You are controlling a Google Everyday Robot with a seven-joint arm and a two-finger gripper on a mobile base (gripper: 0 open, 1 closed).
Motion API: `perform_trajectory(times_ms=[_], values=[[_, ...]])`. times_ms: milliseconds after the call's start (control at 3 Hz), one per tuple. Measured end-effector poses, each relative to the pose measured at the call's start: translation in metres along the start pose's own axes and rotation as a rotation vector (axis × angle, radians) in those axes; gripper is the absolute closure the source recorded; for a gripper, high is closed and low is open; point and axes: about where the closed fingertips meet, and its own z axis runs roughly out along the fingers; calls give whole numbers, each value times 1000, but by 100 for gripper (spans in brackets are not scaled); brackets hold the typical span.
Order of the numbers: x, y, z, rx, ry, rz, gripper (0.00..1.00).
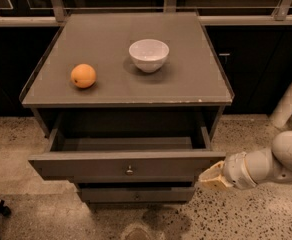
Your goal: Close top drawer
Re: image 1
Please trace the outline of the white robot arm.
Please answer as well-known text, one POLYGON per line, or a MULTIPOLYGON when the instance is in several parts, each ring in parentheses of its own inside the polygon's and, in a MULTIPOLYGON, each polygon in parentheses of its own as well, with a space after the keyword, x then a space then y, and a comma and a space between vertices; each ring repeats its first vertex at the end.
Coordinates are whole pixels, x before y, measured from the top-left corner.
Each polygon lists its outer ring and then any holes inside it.
MULTIPOLYGON (((270 120, 275 127, 281 128, 291 115, 292 82, 270 120)), ((279 133, 270 148, 229 155, 199 176, 199 183, 203 187, 216 190, 246 190, 266 182, 292 183, 292 131, 279 133)))

